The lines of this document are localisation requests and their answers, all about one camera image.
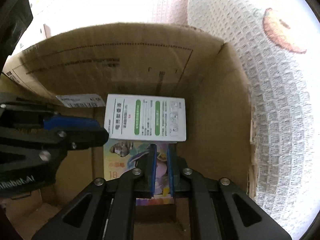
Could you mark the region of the yellow crayon box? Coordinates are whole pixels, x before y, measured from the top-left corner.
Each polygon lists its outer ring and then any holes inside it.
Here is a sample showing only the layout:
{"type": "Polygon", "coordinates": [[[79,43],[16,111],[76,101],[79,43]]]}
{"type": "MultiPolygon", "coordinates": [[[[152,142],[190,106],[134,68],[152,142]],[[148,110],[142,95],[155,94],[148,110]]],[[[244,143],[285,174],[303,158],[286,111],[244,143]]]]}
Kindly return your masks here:
{"type": "MultiPolygon", "coordinates": [[[[154,144],[157,147],[155,192],[151,199],[137,199],[137,206],[174,204],[168,178],[167,151],[169,144],[165,142],[155,142],[154,144]]],[[[146,141],[108,140],[104,145],[104,179],[117,179],[128,170],[136,168],[139,159],[149,153],[150,145],[146,141]]]]}

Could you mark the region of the white green medicine box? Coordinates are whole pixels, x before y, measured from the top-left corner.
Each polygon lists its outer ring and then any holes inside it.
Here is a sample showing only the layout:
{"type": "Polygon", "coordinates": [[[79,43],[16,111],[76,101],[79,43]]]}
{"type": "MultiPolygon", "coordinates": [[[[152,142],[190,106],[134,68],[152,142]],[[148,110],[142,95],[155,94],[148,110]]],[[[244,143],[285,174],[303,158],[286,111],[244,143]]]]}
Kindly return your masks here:
{"type": "Polygon", "coordinates": [[[187,139],[185,100],[108,94],[104,128],[115,140],[184,142],[187,139]]]}

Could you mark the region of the brown cardboard box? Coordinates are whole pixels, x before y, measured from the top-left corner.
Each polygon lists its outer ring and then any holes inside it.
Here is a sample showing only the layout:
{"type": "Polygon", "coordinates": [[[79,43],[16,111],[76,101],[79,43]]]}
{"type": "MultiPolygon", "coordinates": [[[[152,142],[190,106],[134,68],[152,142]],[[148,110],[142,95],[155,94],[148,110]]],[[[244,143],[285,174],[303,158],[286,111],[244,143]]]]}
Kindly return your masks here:
{"type": "MultiPolygon", "coordinates": [[[[175,144],[193,170],[188,197],[174,197],[191,239],[258,239],[267,216],[247,192],[251,93],[230,43],[171,24],[96,25],[43,40],[3,69],[1,93],[97,120],[103,128],[108,94],[183,98],[187,139],[166,143],[175,144]]],[[[78,154],[69,166],[73,185],[92,170],[82,154],[93,148],[67,153],[78,154]]],[[[117,179],[93,179],[34,239],[179,239],[176,223],[168,221],[172,207],[136,206],[137,199],[150,198],[135,197],[139,174],[133,168],[117,179]]]]}

